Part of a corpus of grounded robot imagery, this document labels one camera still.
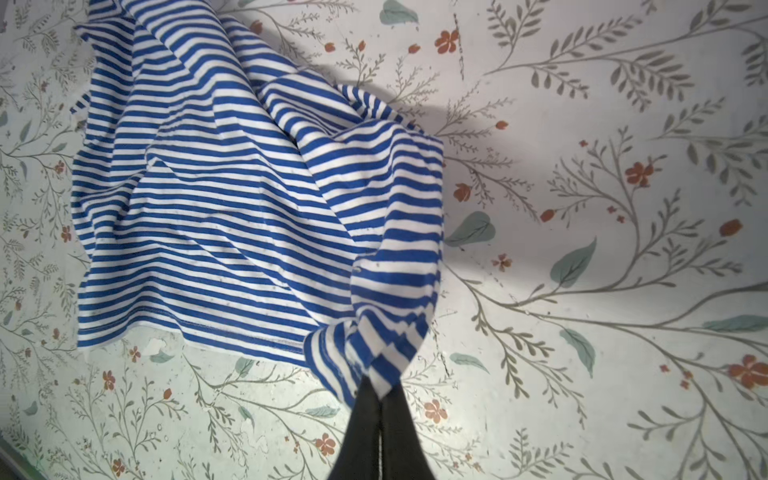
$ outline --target striped shirt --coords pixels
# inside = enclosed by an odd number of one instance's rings
[[[385,395],[439,292],[442,143],[204,0],[92,0],[77,29],[78,346],[154,326]]]

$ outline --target floral patterned surface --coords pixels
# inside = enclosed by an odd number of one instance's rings
[[[768,478],[768,4],[214,6],[445,142],[446,266],[403,383],[439,478]],[[81,0],[0,35],[0,428],[49,478],[325,478],[306,370],[137,328],[74,348]]]

